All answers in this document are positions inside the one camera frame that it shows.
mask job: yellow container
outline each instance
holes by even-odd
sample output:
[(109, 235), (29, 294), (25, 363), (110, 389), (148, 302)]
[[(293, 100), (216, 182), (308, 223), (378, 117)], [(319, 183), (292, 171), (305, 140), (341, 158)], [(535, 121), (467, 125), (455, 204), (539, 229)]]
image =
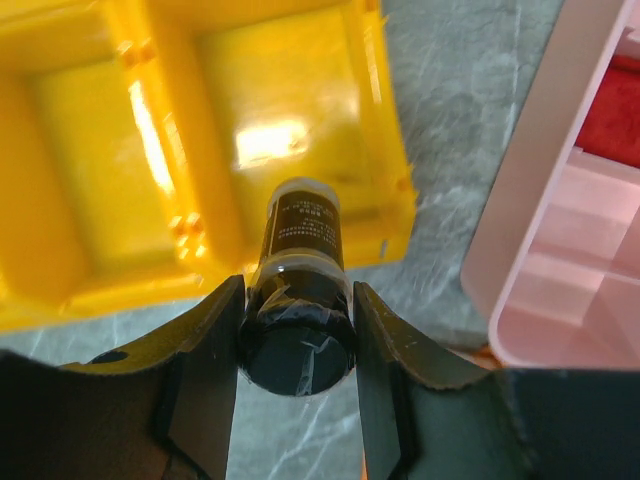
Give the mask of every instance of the yellow container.
[(0, 2), (0, 330), (201, 295), (256, 267), (294, 176), (346, 267), (415, 216), (375, 0)]

